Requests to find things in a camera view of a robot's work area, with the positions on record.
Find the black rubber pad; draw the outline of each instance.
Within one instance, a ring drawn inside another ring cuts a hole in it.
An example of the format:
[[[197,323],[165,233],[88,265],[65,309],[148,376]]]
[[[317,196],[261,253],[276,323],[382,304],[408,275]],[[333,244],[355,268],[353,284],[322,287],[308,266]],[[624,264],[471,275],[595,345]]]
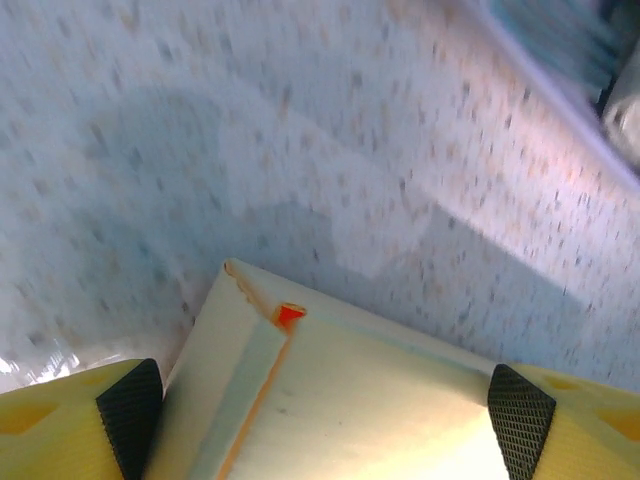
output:
[[[507,365],[493,371],[487,400],[511,480],[531,480],[551,428],[556,401]]]
[[[125,480],[139,480],[162,408],[162,379],[146,359],[97,399],[102,423]]]

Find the speckled floor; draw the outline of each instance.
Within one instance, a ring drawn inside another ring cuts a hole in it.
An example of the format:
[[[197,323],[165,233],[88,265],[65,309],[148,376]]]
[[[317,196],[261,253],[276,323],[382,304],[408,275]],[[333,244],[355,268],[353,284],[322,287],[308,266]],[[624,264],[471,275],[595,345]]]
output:
[[[166,371],[237,256],[640,391],[637,201],[454,9],[0,5],[0,390]]]

